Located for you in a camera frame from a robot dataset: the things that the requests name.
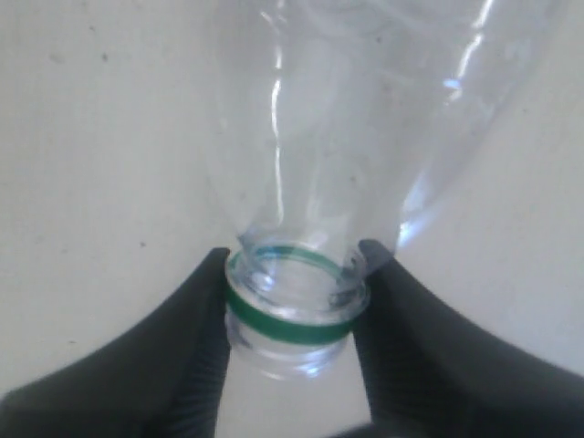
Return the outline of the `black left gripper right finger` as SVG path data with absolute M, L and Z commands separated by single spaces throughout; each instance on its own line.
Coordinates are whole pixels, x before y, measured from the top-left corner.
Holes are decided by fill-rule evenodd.
M 583 379 L 479 328 L 364 240 L 370 304 L 353 336 L 362 437 L 580 437 Z

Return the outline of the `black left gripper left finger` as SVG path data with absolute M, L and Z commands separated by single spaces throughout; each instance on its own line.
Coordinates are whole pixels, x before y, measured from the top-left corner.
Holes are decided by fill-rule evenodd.
M 136 326 L 87 357 L 10 391 L 4 437 L 213 437 L 230 346 L 225 248 Z

